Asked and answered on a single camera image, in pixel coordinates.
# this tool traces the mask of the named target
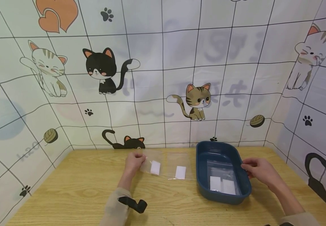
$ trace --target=wooden table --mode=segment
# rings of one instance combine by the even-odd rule
[[[239,147],[242,159],[264,157],[292,188],[300,203],[322,226],[326,225],[326,204],[274,151],[266,147]],[[71,152],[9,221],[9,226],[98,225],[108,196],[116,188],[131,150],[77,150]],[[188,152],[195,172],[195,149],[162,149]],[[203,198],[196,181],[167,180],[138,173],[132,195],[148,207],[143,214],[131,211],[127,225],[277,225],[284,212],[265,185],[251,180],[252,193],[237,206]]]

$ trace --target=white cartoon cat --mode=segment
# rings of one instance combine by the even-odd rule
[[[47,49],[39,48],[30,40],[28,43],[32,50],[32,60],[22,57],[20,62],[37,74],[40,87],[49,96],[65,97],[67,94],[66,87],[57,77],[64,74],[67,57],[57,56]]]
[[[326,57],[326,31],[312,24],[305,42],[295,46],[298,59],[287,82],[287,89],[306,88],[311,78],[312,68],[322,64]]]

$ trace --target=sleeve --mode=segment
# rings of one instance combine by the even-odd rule
[[[282,217],[280,225],[290,223],[294,226],[320,226],[319,222],[310,213],[300,213],[291,216]]]
[[[127,196],[132,197],[130,192],[123,189],[117,188],[108,198],[105,206],[105,212],[103,219],[101,220],[99,226],[124,226],[125,221],[128,218],[127,205],[120,203],[118,198]]]

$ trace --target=plastic bag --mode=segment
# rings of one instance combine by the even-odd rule
[[[146,156],[146,160],[142,163],[140,171],[159,175],[163,165],[162,152],[153,149],[144,149],[143,154]]]
[[[207,173],[210,190],[241,195],[232,164],[208,160]]]
[[[168,180],[193,180],[189,154],[167,153],[167,166],[165,176]]]

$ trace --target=hand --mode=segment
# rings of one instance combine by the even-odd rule
[[[146,156],[138,152],[130,152],[125,159],[124,173],[135,176],[138,169],[145,161]]]
[[[284,183],[281,176],[266,159],[248,158],[243,160],[241,167],[247,171],[250,179],[257,178],[267,185],[271,191],[275,186]]]

